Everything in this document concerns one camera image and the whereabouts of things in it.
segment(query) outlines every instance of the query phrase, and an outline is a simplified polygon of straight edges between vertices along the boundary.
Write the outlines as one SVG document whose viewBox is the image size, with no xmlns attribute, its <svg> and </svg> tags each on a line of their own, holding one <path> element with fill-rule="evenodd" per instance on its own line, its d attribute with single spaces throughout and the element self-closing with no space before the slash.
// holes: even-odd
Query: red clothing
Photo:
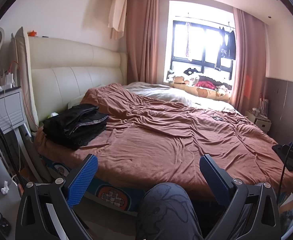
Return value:
<svg viewBox="0 0 293 240">
<path fill-rule="evenodd" d="M 211 81 L 199 81 L 197 84 L 194 85 L 195 87 L 203 87 L 209 89 L 215 89 L 215 86 L 212 84 Z"/>
</svg>

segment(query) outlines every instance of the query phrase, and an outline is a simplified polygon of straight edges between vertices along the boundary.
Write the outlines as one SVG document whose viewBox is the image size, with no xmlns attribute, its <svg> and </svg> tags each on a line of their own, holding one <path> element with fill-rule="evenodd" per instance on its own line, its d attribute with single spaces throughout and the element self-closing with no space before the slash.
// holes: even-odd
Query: white bedding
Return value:
<svg viewBox="0 0 293 240">
<path fill-rule="evenodd" d="M 210 108 L 216 111 L 237 112 L 233 106 L 226 102 L 196 97 L 186 93 L 184 90 L 171 88 L 165 85 L 152 85 L 143 82 L 134 82 L 123 87 L 131 93 L 139 96 L 156 98 L 168 102 L 179 102 L 185 104 L 186 106 L 196 108 Z"/>
</svg>

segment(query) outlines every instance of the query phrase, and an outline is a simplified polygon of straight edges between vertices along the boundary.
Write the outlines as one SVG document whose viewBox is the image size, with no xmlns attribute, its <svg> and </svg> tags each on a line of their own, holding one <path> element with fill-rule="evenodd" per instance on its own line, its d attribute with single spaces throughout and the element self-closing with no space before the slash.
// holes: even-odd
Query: white wall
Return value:
<svg viewBox="0 0 293 240">
<path fill-rule="evenodd" d="M 165 65 L 165 52 L 171 50 L 171 44 L 167 47 L 167 32 L 168 32 L 168 17 L 169 17 L 169 1 L 170 0 L 159 0 L 159 54 L 158 54 L 158 69 L 157 69 L 157 83 L 163 83 L 164 67 Z M 233 7 L 224 3 L 220 3 L 214 0 L 173 0 L 192 2 L 203 5 L 212 6 L 224 11 L 232 12 Z"/>
<path fill-rule="evenodd" d="M 270 66 L 266 77 L 293 81 L 293 16 L 267 27 Z"/>
<path fill-rule="evenodd" d="M 111 0 L 16 0 L 0 20 L 5 42 L 0 53 L 2 68 L 7 68 L 11 33 L 21 27 L 35 30 L 37 36 L 49 36 L 119 49 L 119 41 L 110 39 L 108 18 Z"/>
</svg>

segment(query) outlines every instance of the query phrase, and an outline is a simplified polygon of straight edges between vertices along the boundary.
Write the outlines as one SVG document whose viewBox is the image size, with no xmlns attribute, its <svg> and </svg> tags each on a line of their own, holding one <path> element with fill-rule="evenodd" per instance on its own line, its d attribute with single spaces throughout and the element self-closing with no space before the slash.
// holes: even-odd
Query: curtain rod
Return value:
<svg viewBox="0 0 293 240">
<path fill-rule="evenodd" d="M 235 28 L 231 27 L 230 25 L 225 25 L 225 24 L 222 24 L 222 23 L 212 22 L 212 21 L 208 21 L 208 20 L 204 20 L 204 19 L 193 18 L 193 17 L 189 17 L 189 16 L 188 16 L 188 17 L 184 17 L 184 16 L 176 16 L 176 17 L 189 18 L 189 19 L 197 19 L 197 20 L 201 20 L 201 21 L 211 22 L 211 23 L 215 23 L 215 24 L 223 25 L 223 26 L 225 26 L 225 27 L 228 27 L 228 28 L 230 28 L 230 29 L 234 29 L 234 30 L 235 30 Z"/>
</svg>

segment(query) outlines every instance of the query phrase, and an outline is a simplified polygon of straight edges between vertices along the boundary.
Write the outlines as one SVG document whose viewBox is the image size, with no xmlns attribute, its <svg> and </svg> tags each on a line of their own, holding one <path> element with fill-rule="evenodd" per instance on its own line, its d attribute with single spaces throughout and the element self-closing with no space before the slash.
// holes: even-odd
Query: textured blue pad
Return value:
<svg viewBox="0 0 293 240">
<path fill-rule="evenodd" d="M 97 170 L 98 158 L 92 155 L 68 188 L 67 203 L 70 208 L 80 203 Z"/>
<path fill-rule="evenodd" d="M 216 201 L 219 205 L 227 208 L 231 203 L 229 187 L 204 156 L 200 158 L 200 170 L 215 196 Z"/>
</svg>

